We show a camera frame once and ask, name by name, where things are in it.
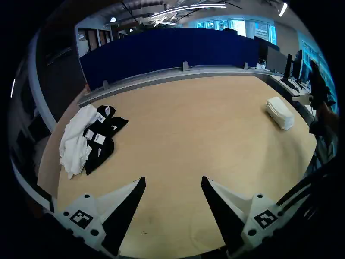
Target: stack of white towels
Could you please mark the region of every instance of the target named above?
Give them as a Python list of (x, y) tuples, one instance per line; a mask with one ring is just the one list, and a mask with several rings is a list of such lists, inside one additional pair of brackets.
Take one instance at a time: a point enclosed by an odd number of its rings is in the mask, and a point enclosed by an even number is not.
[(279, 97), (266, 101), (266, 110), (283, 130), (290, 129), (295, 122), (295, 116)]

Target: ceiling light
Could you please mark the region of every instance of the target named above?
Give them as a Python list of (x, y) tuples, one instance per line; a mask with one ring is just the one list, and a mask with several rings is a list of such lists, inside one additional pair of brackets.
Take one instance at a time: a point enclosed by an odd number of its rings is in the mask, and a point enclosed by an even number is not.
[(177, 23), (173, 23), (173, 22), (156, 22), (156, 23), (162, 23), (162, 24), (169, 24), (169, 25), (177, 26)]
[(168, 16), (164, 16), (162, 19), (156, 20), (156, 23), (154, 24), (154, 27), (156, 27), (156, 26), (159, 24), (159, 22), (165, 20), (167, 17), (168, 17)]
[(282, 8), (282, 10), (280, 11), (279, 17), (282, 17), (282, 15), (284, 14), (286, 8), (288, 8), (288, 4), (287, 4), (287, 3), (284, 3), (283, 8)]
[(11, 98), (12, 98), (12, 95), (13, 95), (13, 88), (14, 88), (14, 83), (16, 82), (16, 79), (13, 80), (13, 83), (12, 83), (12, 90), (11, 90)]
[(198, 8), (226, 8), (226, 5), (223, 3), (205, 3), (205, 4), (195, 4), (195, 5), (190, 5), (190, 6), (182, 6), (182, 7), (177, 7), (177, 8), (171, 8), (167, 11), (162, 11), (160, 13), (155, 13), (150, 16), (150, 18), (155, 18), (161, 15), (166, 15), (168, 13), (173, 13), (173, 12), (179, 12), (183, 10), (189, 10), (189, 9), (198, 9)]

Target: white tag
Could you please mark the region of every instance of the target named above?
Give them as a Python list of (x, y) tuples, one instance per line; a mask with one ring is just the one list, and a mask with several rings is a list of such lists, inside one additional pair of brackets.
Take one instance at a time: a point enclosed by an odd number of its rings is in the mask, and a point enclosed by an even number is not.
[(107, 116), (109, 116), (109, 114), (110, 114), (110, 108), (109, 108), (109, 106), (107, 106), (107, 107), (105, 108), (105, 114), (106, 114)]
[(98, 144), (103, 145), (105, 140), (105, 136), (101, 135), (101, 134), (96, 134), (96, 137), (94, 139), (95, 142), (97, 142)]
[(92, 147), (90, 147), (89, 145), (86, 147), (86, 152), (85, 152), (85, 160), (88, 159), (89, 154), (91, 153)]
[(100, 123), (103, 123), (105, 120), (105, 117), (103, 117), (102, 115), (99, 115), (98, 120), (100, 121)]
[(85, 134), (85, 138), (87, 138), (88, 140), (92, 140), (92, 137), (94, 136), (94, 132), (90, 129), (88, 129), (88, 131)]

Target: blue partition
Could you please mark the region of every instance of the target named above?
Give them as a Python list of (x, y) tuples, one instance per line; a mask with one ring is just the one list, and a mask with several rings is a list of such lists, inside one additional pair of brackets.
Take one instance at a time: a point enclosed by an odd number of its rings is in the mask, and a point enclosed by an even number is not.
[(110, 42), (80, 58), (90, 89), (156, 70), (189, 65), (256, 66), (258, 44), (233, 33), (200, 28), (152, 30)]

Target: desk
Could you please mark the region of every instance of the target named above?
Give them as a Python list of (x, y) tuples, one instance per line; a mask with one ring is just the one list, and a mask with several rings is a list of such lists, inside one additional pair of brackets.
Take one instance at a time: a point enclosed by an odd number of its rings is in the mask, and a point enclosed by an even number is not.
[[(301, 88), (298, 84), (296, 84), (294, 82), (294, 80), (292, 81), (292, 84), (299, 89), (299, 92), (290, 88), (287, 84), (285, 84), (281, 79), (282, 79), (282, 76), (273, 76), (271, 75), (272, 78), (274, 78), (276, 81), (278, 81), (278, 83), (284, 87), (284, 89), (286, 89), (292, 96), (299, 96), (299, 95), (306, 95), (306, 94), (310, 94), (311, 93), (311, 90), (309, 90), (308, 88), (306, 89), (303, 89)], [(312, 115), (312, 116), (315, 116), (316, 115), (316, 110), (312, 109), (310, 105), (305, 105), (306, 109), (309, 111), (309, 113)]]
[(129, 122), (116, 151), (96, 171), (67, 179), (62, 168), (58, 211), (85, 192), (101, 196), (141, 176), (146, 190), (120, 247), (124, 256), (180, 258), (224, 245), (201, 189), (201, 177), (243, 195), (277, 201), (305, 172), (316, 146), (309, 128), (281, 130), (264, 111), (279, 96), (253, 76), (167, 82), (94, 102)]

